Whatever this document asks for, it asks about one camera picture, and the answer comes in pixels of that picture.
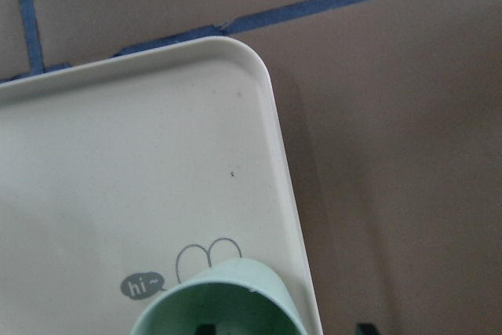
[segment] mint green cup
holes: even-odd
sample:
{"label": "mint green cup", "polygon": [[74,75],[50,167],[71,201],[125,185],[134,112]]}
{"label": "mint green cup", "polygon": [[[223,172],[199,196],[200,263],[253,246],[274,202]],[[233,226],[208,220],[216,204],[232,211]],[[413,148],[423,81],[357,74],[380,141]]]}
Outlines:
{"label": "mint green cup", "polygon": [[219,263],[152,302],[131,335],[307,335],[284,282],[267,265]]}

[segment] speech bubble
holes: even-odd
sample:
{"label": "speech bubble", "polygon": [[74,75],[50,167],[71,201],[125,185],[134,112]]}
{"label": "speech bubble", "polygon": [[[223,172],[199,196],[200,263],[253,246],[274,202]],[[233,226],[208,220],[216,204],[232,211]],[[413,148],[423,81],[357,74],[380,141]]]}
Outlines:
{"label": "speech bubble", "polygon": [[158,272],[139,272],[129,275],[122,281],[120,290],[131,300],[152,297],[159,290],[165,290],[164,277]]}

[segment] green cup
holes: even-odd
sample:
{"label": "green cup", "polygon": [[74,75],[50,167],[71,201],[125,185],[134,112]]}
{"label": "green cup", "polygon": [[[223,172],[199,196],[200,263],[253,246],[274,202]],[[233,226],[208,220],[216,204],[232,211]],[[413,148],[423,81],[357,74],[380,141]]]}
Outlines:
{"label": "green cup", "polygon": [[268,266],[219,263],[152,302],[131,335],[307,335],[284,282]]}

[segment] tray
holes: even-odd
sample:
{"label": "tray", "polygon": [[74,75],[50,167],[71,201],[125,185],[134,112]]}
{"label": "tray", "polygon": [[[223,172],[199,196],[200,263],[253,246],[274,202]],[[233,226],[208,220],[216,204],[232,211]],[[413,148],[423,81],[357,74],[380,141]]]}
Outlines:
{"label": "tray", "polygon": [[201,38],[0,86],[0,333],[129,333],[239,255],[321,334],[271,83]]}

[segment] cup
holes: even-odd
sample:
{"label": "cup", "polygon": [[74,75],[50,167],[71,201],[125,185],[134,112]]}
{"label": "cup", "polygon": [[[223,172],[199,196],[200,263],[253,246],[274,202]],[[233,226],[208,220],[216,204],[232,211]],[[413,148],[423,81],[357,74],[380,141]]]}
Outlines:
{"label": "cup", "polygon": [[307,335],[284,282],[267,265],[230,259],[173,287],[131,335]]}

